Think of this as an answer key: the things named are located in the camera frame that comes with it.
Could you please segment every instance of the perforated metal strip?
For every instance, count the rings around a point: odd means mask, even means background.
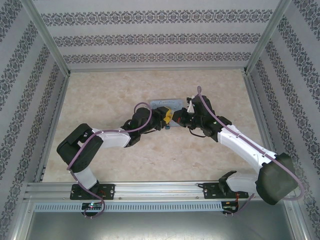
[[[80,212],[82,203],[45,202],[35,205],[35,212]],[[222,211],[220,201],[204,202],[107,202],[105,212],[205,212]]]

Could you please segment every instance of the marble floor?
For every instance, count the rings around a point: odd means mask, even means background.
[[[43,181],[74,182],[56,149],[79,124],[116,129],[131,119],[137,103],[185,101],[197,94],[198,85],[217,115],[262,144],[240,70],[72,73]],[[182,127],[143,135],[129,148],[100,149],[90,167],[101,182],[217,180],[231,170],[254,172],[227,147],[208,137],[192,136]]]

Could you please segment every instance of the white robotic arm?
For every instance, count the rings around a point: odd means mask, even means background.
[[[206,96],[202,97],[214,114],[210,101]],[[210,137],[233,150],[255,170],[255,174],[242,174],[232,171],[221,177],[219,179],[219,189],[225,195],[228,192],[259,194],[265,202],[274,205],[297,187],[297,182],[287,172],[265,157],[268,154],[291,172],[294,172],[292,160],[288,155],[285,153],[277,155],[264,149],[243,135],[228,119],[218,116],[217,118],[227,126],[227,128],[224,127],[204,108],[199,96],[192,99],[187,98],[187,101],[192,106],[192,110],[190,107],[188,110],[182,108],[175,111],[173,115],[170,114],[171,111],[167,107],[152,109],[151,113],[147,108],[138,108],[132,119],[128,120],[121,128],[118,128],[119,132],[101,132],[94,135],[78,155],[76,161],[73,162],[70,170],[86,189],[94,189],[94,186],[99,185],[99,182],[90,170],[89,164],[99,148],[131,147],[140,140],[142,134],[149,133],[152,129],[161,130],[172,119],[180,126],[188,127],[190,131],[200,128],[206,137]],[[130,132],[130,130],[144,124],[146,125],[140,130]],[[129,131],[130,133],[121,132],[121,130]],[[71,164],[81,148],[78,142],[84,143],[91,135],[97,132],[100,132],[100,130],[90,128],[85,123],[81,124],[58,146],[58,154],[65,163]],[[239,136],[245,138],[249,143],[261,150],[263,154]]]

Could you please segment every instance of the patterned wallpaper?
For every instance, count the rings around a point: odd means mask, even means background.
[[[251,72],[277,152],[291,155],[306,193],[311,239],[320,239],[320,8],[294,0]]]
[[[245,67],[279,0],[35,0],[71,70]]]
[[[1,0],[0,240],[8,237],[25,183],[33,182],[64,76],[18,0]]]

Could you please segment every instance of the metal profile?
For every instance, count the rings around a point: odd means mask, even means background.
[[[270,21],[264,29],[263,34],[261,35],[256,47],[254,48],[249,58],[249,61],[245,67],[246,73],[250,73],[255,67],[261,53],[265,49],[266,44],[268,43],[274,31],[276,30],[277,25],[279,24],[281,18],[283,17],[285,11],[287,10],[291,2],[292,0],[280,0],[278,5],[276,6]]]
[[[190,66],[190,67],[118,67],[118,68],[73,68],[71,73],[132,72],[132,71],[188,71],[188,70],[238,70],[241,66]]]
[[[53,37],[51,36],[47,26],[42,19],[41,15],[39,14],[34,1],[33,0],[21,0],[21,4],[28,13],[29,17],[31,18],[33,24],[35,25],[36,29],[38,30],[42,40],[48,47],[50,53],[52,54],[54,60],[58,64],[60,70],[62,71],[64,76],[69,75],[69,68],[65,59],[63,58],[62,54],[60,53],[58,46],[56,45]]]
[[[252,78],[249,74],[242,73],[243,79],[245,82],[245,86],[250,98],[250,102],[252,105],[252,110],[258,125],[258,129],[263,141],[263,145],[275,152],[275,148],[273,146],[270,133],[268,131],[267,123],[264,118],[262,108],[259,104],[258,96],[253,86]],[[292,232],[294,238],[296,240],[310,240],[310,234],[308,232],[308,228],[305,222],[305,219],[302,215],[301,207],[297,201],[283,201],[285,210],[292,228]]]
[[[9,233],[8,240],[26,240],[32,217],[34,214],[35,204],[33,202],[23,202],[21,204],[13,231]]]
[[[251,102],[253,114],[254,114],[254,117],[255,117],[255,120],[256,120],[256,123],[258,126],[258,130],[259,130],[259,133],[261,136],[263,146],[266,149],[271,150],[273,148],[272,147],[273,143],[271,141],[271,137],[268,132],[266,120],[264,118],[261,106],[259,104],[258,96],[257,96],[257,93],[256,93],[255,88],[253,86],[251,76],[249,74],[245,74],[244,72],[242,73],[242,76],[243,76],[243,80],[245,83],[246,91],[249,96],[249,100]]]
[[[106,202],[105,213],[154,213],[154,212],[212,212],[222,211],[220,201],[191,202]],[[82,203],[40,202],[35,204],[37,213],[79,213]]]
[[[205,199],[199,183],[218,181],[180,181],[180,182],[101,182],[115,184],[112,202],[221,202],[228,199]],[[35,203],[89,203],[92,200],[70,200],[72,182],[32,182],[28,183],[23,201]]]
[[[69,84],[69,74],[64,77],[64,83],[62,86],[62,94],[60,95],[60,98],[58,100],[59,102],[58,102],[57,109],[56,109],[56,112],[55,112],[53,120],[52,120],[51,128],[49,130],[48,141],[47,141],[47,143],[44,147],[44,150],[43,150],[44,154],[43,154],[42,159],[40,161],[39,169],[38,169],[38,172],[35,177],[35,182],[40,182],[42,180],[41,178],[42,178],[42,174],[43,174],[43,169],[44,169],[44,166],[48,162],[48,158],[50,155],[50,149],[51,149],[52,143],[54,141],[60,113],[62,110],[62,106],[64,104],[67,89],[68,89],[68,84]]]

